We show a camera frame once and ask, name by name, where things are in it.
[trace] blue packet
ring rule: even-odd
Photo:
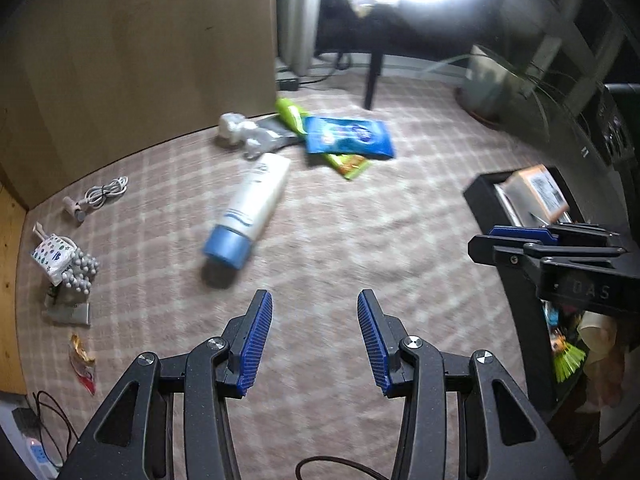
[[[391,137],[382,121],[307,116],[304,128],[308,153],[395,156]]]

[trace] white plastic bottle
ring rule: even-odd
[[[244,266],[282,195],[290,162],[275,153],[256,161],[204,245],[207,256],[235,269]]]

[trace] wooden board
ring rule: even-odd
[[[0,34],[0,166],[29,208],[275,101],[273,0],[27,0]]]
[[[0,390],[27,394],[15,331],[15,267],[26,212],[0,186]]]

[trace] green packet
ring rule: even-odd
[[[309,113],[304,108],[299,107],[291,99],[281,97],[276,99],[276,111],[280,115],[280,119],[293,130],[297,136],[302,139],[306,137],[302,118],[308,116]],[[323,153],[322,158],[347,180],[355,178],[371,164],[371,161],[362,155],[334,155],[333,153]]]

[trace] blue cap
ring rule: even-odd
[[[216,225],[209,240],[204,244],[204,253],[210,258],[240,270],[251,251],[251,239],[223,226]]]

